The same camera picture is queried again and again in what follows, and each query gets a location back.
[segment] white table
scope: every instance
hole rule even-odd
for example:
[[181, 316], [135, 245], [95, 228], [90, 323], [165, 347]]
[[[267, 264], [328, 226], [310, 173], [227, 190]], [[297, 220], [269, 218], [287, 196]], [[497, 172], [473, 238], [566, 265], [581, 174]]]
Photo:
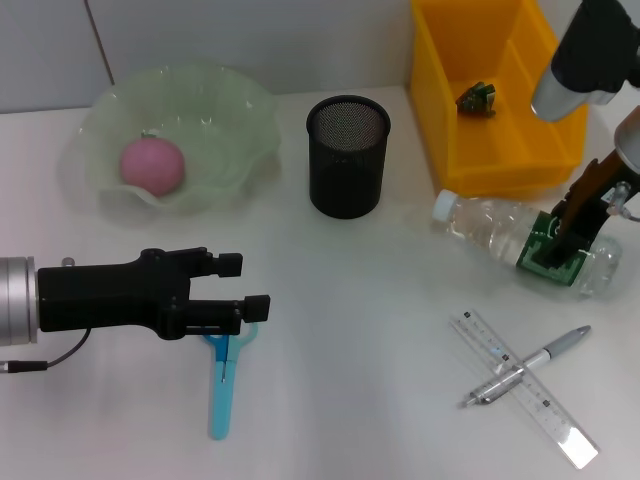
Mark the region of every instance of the white table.
[[[96, 330], [46, 373], [0, 378], [2, 478], [260, 480], [636, 478], [640, 471], [638, 230], [611, 298], [546, 299], [430, 232], [434, 199], [401, 88], [358, 91], [392, 118], [380, 205], [325, 217], [307, 194], [309, 110], [328, 93], [280, 97], [281, 168], [238, 201], [192, 217], [97, 202], [59, 161], [86, 110], [0, 117], [0, 252], [37, 265], [119, 263], [145, 247], [241, 252], [240, 279], [202, 279], [192, 298], [272, 296], [243, 350], [231, 432], [207, 437], [210, 350], [146, 329]], [[611, 149], [592, 123], [589, 153]], [[511, 399], [456, 409], [478, 379], [451, 312], [480, 311], [522, 355], [585, 324], [591, 338], [539, 377], [602, 448], [577, 472]], [[82, 332], [41, 334], [4, 359], [51, 360]]]

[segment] black cable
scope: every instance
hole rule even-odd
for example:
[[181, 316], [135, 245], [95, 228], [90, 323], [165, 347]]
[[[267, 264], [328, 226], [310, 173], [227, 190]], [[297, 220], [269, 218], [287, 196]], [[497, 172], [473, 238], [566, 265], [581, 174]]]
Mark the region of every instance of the black cable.
[[24, 372], [43, 372], [48, 368], [55, 367], [56, 365], [64, 362], [71, 355], [76, 353], [82, 345], [85, 344], [87, 339], [89, 338], [89, 334], [91, 333], [91, 329], [88, 328], [84, 333], [83, 337], [77, 343], [75, 347], [69, 350], [67, 353], [62, 355], [59, 358], [56, 358], [52, 362], [43, 362], [43, 361], [21, 361], [21, 360], [9, 360], [6, 362], [0, 362], [1, 370], [0, 373], [24, 373]]
[[89, 338], [90, 333], [91, 333], [91, 329], [87, 328], [87, 331], [84, 333], [84, 336], [80, 339], [78, 344], [75, 347], [73, 347], [71, 350], [69, 350], [67, 353], [62, 355], [61, 357], [56, 358], [53, 362], [47, 363], [47, 368], [55, 367], [59, 363], [64, 362], [67, 358], [69, 358], [71, 355], [76, 353], [78, 350], [80, 350], [82, 345], [84, 345], [84, 343], [87, 341], [87, 338]]

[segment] white bottle cap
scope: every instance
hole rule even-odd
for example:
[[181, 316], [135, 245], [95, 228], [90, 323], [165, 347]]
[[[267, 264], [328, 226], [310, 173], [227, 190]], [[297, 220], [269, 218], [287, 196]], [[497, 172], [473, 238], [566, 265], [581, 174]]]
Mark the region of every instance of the white bottle cap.
[[433, 213], [431, 217], [438, 222], [448, 222], [453, 215], [453, 209], [458, 200], [458, 195], [450, 192], [449, 190], [443, 190], [436, 199], [436, 204], [433, 207]]

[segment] yellow storage bin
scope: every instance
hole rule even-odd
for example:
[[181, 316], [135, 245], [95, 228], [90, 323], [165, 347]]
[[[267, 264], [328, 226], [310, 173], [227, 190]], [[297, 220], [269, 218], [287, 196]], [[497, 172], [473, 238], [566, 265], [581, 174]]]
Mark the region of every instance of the yellow storage bin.
[[[565, 182], [582, 160], [587, 107], [559, 123], [531, 110], [557, 46], [535, 0], [412, 0], [411, 97], [443, 188], [519, 196]], [[493, 118], [458, 115], [456, 99], [493, 83]]]

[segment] pink ball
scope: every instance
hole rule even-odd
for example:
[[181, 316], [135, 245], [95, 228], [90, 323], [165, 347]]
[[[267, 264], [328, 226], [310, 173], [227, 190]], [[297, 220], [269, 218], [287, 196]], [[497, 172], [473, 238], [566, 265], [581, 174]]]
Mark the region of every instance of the pink ball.
[[160, 197], [175, 190], [184, 178], [184, 155], [162, 138], [140, 138], [120, 157], [120, 174], [128, 185]]

